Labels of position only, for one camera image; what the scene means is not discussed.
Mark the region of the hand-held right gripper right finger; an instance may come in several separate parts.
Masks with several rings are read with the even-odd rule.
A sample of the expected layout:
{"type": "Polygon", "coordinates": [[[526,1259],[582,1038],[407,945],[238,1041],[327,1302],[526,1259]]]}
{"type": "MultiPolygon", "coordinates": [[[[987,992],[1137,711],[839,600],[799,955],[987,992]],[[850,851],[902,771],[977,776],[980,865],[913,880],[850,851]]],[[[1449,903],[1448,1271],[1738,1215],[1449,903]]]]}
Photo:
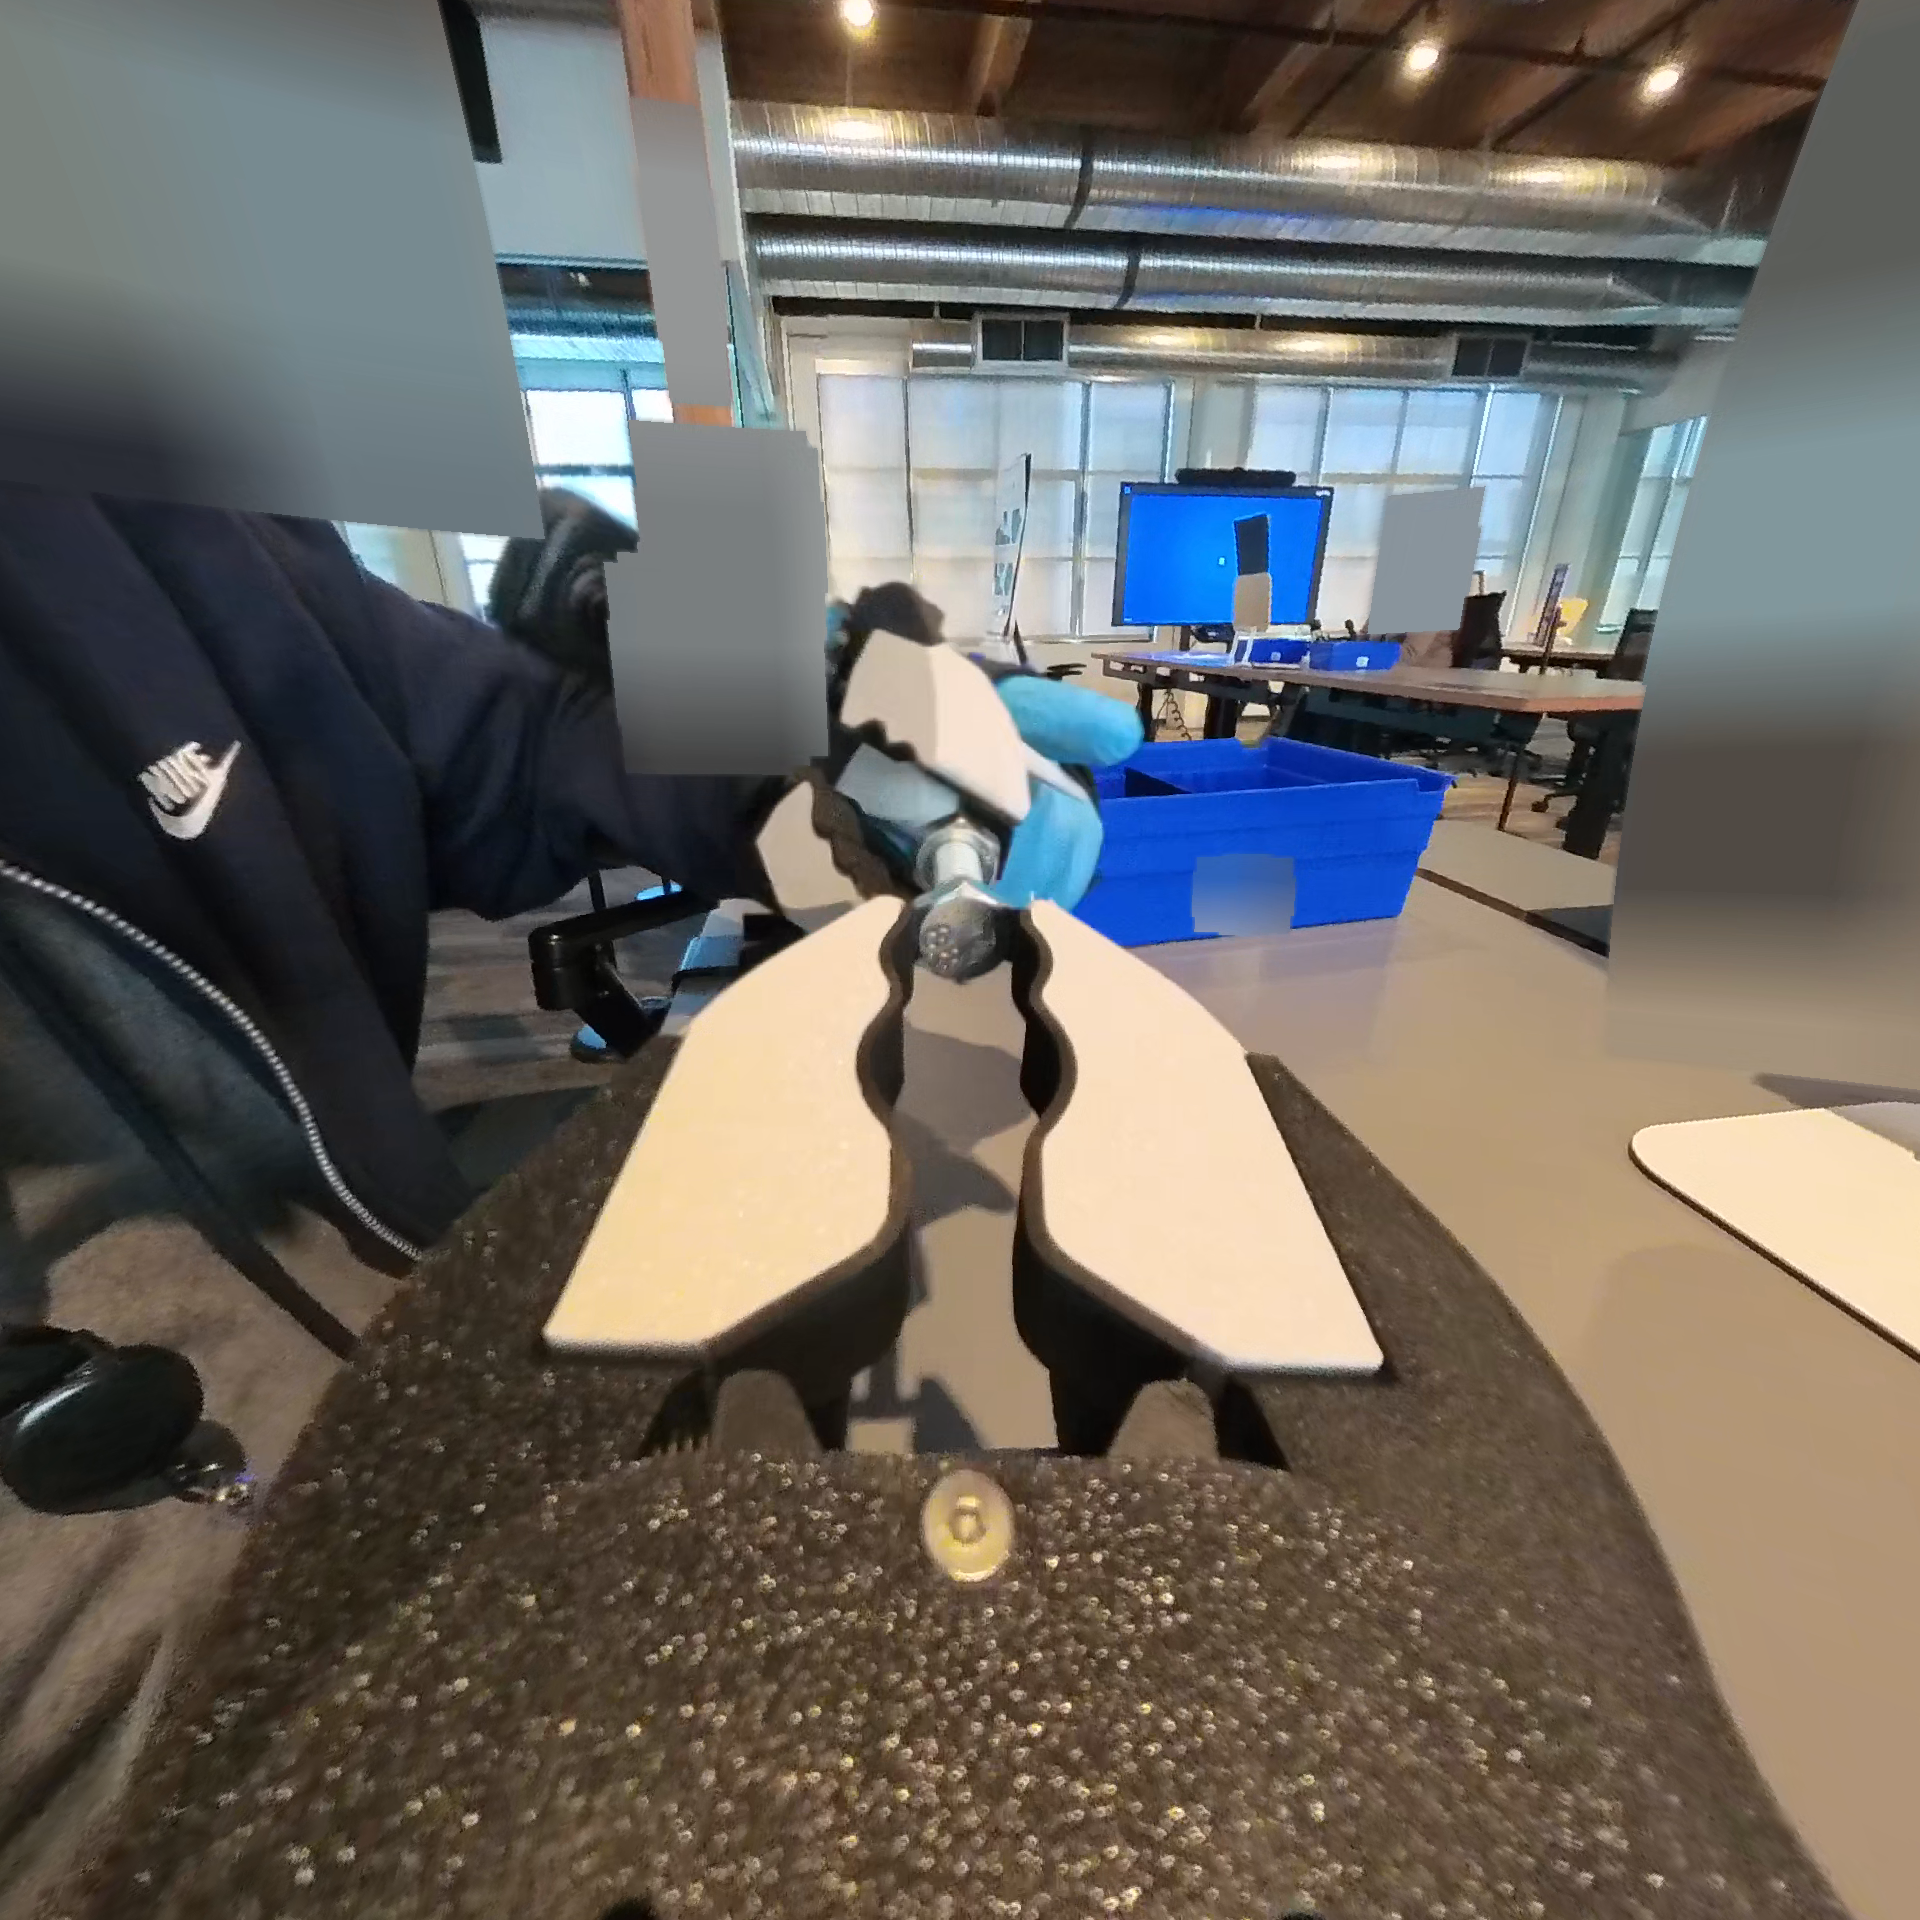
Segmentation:
{"type": "Polygon", "coordinates": [[[1382,1337],[1249,1051],[1059,905],[1023,915],[1015,1321],[1059,1378],[1372,1378],[1382,1337]]]}

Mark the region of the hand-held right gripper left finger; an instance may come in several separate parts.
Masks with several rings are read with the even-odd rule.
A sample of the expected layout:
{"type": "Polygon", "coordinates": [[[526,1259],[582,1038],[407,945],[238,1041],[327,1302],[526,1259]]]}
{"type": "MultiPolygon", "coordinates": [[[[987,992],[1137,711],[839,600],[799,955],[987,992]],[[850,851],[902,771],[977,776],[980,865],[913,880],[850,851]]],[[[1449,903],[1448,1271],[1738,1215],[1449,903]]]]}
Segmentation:
{"type": "Polygon", "coordinates": [[[883,1079],[911,907],[868,901],[691,1019],[545,1321],[552,1354],[724,1362],[848,1305],[906,1233],[883,1079]]]}

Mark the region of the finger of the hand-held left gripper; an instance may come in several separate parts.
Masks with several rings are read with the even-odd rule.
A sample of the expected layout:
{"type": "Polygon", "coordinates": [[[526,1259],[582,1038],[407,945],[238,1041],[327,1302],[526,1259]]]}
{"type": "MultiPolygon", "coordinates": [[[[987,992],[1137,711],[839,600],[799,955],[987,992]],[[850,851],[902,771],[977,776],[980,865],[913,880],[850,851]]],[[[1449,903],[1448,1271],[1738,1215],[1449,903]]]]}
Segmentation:
{"type": "Polygon", "coordinates": [[[848,877],[834,865],[831,838],[815,822],[816,799],[816,776],[799,776],[754,838],[764,877],[759,903],[768,910],[848,910],[848,877]]]}
{"type": "Polygon", "coordinates": [[[1009,842],[1031,810],[1031,753],[991,675],[945,642],[847,639],[831,670],[826,791],[921,842],[947,823],[1009,842]]]}

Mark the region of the steel hex bolt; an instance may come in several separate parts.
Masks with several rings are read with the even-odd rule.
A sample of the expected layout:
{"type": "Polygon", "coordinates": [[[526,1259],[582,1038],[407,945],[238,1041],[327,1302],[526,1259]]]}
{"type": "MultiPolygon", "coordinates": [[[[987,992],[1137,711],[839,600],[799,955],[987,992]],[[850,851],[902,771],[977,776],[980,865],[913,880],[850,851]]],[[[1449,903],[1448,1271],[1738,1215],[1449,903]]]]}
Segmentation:
{"type": "Polygon", "coordinates": [[[1007,960],[1007,907],[972,880],[948,880],[914,901],[918,965],[968,984],[1007,960]]]}

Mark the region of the person's left forearm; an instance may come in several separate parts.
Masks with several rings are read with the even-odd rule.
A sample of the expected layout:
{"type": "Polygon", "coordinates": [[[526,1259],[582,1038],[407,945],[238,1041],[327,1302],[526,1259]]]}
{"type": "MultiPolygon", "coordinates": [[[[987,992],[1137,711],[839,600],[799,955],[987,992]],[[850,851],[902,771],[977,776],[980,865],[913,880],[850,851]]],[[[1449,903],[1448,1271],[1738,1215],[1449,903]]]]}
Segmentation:
{"type": "Polygon", "coordinates": [[[348,666],[368,720],[330,783],[398,845],[420,905],[507,920],[636,867],[708,901],[772,901],[758,832],[779,776],[634,776],[612,703],[472,616],[368,574],[348,666]]]}

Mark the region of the person's left hand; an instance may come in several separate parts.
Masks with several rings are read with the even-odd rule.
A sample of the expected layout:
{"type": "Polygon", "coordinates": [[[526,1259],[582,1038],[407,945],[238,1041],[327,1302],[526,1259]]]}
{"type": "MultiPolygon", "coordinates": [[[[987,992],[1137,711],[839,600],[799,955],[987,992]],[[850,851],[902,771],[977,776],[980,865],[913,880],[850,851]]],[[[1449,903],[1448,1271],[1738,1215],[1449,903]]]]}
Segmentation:
{"type": "Polygon", "coordinates": [[[1062,783],[1031,776],[1023,822],[1003,838],[1003,861],[991,889],[1009,910],[1051,903],[1078,907],[1088,895],[1106,845],[1095,773],[1129,761],[1145,743],[1135,709],[1078,681],[1047,679],[1015,666],[968,658],[1012,715],[1023,743],[1062,769],[1062,783]]]}

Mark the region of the white sign board stand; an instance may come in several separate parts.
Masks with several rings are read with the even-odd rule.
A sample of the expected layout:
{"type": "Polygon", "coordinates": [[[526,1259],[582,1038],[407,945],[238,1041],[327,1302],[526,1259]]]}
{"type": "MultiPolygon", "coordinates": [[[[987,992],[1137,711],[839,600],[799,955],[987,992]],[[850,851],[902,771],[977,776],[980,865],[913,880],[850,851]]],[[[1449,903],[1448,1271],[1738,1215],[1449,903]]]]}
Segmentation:
{"type": "Polygon", "coordinates": [[[1026,649],[1017,616],[1017,585],[1024,558],[1024,533],[1034,497],[1034,456],[1015,456],[999,469],[993,529],[993,592],[987,613],[991,655],[1007,663],[1026,666],[1026,649]]]}

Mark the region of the blue screen monitor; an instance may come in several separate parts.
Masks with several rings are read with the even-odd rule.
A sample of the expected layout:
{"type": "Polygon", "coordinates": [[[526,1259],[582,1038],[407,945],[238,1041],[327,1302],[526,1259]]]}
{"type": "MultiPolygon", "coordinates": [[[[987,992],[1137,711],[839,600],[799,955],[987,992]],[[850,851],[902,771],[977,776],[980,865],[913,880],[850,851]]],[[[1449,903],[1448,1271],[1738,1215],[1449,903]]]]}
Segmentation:
{"type": "Polygon", "coordinates": [[[1305,626],[1328,554],[1330,488],[1122,483],[1111,590],[1115,629],[1243,626],[1265,583],[1266,626],[1305,626]]]}

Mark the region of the large blue plastic bin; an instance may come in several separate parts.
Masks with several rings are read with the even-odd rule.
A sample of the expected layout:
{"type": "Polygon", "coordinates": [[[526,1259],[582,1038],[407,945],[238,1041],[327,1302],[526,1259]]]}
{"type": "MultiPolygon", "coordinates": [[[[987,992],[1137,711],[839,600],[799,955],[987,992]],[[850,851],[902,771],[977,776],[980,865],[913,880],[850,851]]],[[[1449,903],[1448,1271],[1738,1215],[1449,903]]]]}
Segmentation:
{"type": "Polygon", "coordinates": [[[1104,846],[1074,907],[1121,947],[1393,922],[1449,776],[1294,739],[1154,743],[1095,777],[1104,846]]]}

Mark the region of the navy zip jacket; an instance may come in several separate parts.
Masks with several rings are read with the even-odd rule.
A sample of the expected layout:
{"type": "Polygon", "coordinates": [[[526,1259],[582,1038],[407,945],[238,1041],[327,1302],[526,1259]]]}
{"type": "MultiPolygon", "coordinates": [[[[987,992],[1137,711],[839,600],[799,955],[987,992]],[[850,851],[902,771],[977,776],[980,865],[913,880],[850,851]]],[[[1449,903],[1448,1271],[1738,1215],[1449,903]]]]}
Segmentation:
{"type": "Polygon", "coordinates": [[[320,521],[4,488],[4,897],[147,971],[417,1259],[465,1209],[414,1091],[446,907],[330,799],[361,574],[320,521]]]}

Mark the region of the black table strip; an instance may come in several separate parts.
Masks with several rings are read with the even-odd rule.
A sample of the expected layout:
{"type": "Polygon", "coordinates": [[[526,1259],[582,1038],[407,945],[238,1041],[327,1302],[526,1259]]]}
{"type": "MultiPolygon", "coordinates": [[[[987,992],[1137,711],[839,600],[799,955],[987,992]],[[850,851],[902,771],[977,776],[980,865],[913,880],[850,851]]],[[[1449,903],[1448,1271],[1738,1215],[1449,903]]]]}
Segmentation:
{"type": "Polygon", "coordinates": [[[1441,889],[1484,905],[1511,922],[1528,925],[1561,945],[1582,950],[1585,953],[1608,958],[1612,952],[1615,907],[1610,903],[1529,907],[1514,905],[1438,871],[1418,871],[1418,880],[1438,886],[1441,889]]]}

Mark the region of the long wooden desk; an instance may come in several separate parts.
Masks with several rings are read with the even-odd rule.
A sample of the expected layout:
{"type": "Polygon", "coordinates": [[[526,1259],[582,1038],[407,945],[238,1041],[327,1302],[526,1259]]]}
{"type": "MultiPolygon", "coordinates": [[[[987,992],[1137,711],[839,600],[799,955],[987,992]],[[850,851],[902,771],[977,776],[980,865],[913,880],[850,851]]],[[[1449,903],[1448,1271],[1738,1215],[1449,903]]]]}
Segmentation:
{"type": "Polygon", "coordinates": [[[1634,722],[1647,689],[1642,681],[1604,679],[1595,670],[1545,670],[1522,677],[1491,667],[1424,667],[1326,673],[1304,663],[1234,663],[1226,656],[1132,653],[1095,648],[1094,658],[1115,681],[1140,689],[1144,714],[1153,711],[1154,693],[1199,693],[1207,703],[1207,736],[1236,730],[1242,709],[1270,709],[1270,734],[1286,736],[1311,691],[1348,693],[1363,699],[1400,699],[1431,709],[1480,714],[1522,714],[1560,720],[1619,720],[1602,733],[1590,771],[1576,791],[1564,827],[1564,851],[1578,857],[1601,857],[1608,832],[1626,806],[1634,722]]]}

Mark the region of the white stand base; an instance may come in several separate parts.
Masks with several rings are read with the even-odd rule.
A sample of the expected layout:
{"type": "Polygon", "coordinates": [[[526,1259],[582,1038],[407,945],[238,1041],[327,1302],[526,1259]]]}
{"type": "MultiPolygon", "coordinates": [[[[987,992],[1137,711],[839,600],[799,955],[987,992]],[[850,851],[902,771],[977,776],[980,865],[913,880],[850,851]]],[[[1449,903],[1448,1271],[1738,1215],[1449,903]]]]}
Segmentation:
{"type": "Polygon", "coordinates": [[[1918,1160],[1830,1110],[1636,1133],[1657,1186],[1918,1355],[1918,1160]]]}

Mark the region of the black badge reel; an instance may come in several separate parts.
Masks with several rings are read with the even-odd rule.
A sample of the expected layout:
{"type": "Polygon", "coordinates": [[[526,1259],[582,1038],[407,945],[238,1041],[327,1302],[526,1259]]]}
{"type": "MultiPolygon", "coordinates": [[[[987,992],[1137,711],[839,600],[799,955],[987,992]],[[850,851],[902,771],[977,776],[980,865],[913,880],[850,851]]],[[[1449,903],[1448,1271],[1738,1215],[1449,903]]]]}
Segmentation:
{"type": "Polygon", "coordinates": [[[4,1334],[2,1482],[43,1515],[254,1495],[249,1457],[206,1415],[188,1359],[68,1329],[4,1334]]]}

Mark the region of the silver air duct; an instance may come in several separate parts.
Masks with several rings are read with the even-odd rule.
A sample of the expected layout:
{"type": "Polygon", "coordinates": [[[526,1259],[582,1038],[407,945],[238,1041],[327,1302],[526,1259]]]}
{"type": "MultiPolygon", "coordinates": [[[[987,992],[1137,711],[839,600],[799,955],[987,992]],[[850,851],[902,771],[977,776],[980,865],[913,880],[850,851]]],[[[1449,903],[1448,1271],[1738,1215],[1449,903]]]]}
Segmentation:
{"type": "Polygon", "coordinates": [[[748,211],[927,224],[1283,233],[1518,233],[1545,250],[1762,241],[1776,193],[1740,170],[1444,151],[1346,138],[1171,138],[802,103],[731,109],[748,211]]]}
{"type": "Polygon", "coordinates": [[[842,305],[1543,328],[1732,326],[1759,277],[1722,263],[786,216],[751,224],[751,256],[766,295],[842,305]]]}

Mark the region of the wooden post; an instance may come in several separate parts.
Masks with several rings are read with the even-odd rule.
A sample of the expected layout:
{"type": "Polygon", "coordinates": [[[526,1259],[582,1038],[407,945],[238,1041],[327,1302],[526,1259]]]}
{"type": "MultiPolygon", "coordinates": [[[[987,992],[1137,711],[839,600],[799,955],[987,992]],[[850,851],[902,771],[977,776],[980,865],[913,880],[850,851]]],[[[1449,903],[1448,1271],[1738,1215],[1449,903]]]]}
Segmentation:
{"type": "Polygon", "coordinates": [[[729,286],[708,175],[691,3],[618,6],[636,146],[643,261],[672,419],[731,426],[729,286]]]}

